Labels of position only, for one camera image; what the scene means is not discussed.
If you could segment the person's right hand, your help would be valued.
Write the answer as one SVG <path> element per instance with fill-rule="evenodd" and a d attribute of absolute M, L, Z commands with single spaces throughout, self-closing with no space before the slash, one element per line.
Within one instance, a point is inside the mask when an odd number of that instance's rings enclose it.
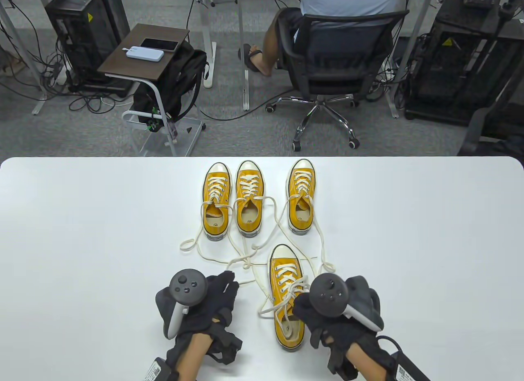
<path fill-rule="evenodd" d="M 324 317 L 315 310 L 308 293 L 294 299 L 293 314 L 311 332 L 310 344 L 330 348 L 328 369 L 341 379 L 354 380 L 362 375 L 367 381 L 391 380 L 393 357 L 378 343 L 377 334 L 361 323 L 344 316 Z"/>

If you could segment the person's left hand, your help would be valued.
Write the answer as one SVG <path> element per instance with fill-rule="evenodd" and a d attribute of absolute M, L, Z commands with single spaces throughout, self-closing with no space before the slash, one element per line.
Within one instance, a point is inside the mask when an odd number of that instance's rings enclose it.
<path fill-rule="evenodd" d="M 171 368 L 175 368 L 195 334 L 211 338 L 206 355 L 215 362 L 225 365 L 234 362 L 243 342 L 227 328 L 232 323 L 238 289 L 234 271 L 206 277 L 196 269 L 187 268 L 172 277 L 163 291 L 172 308 L 164 318 L 164 335 L 175 340 L 166 359 Z"/>

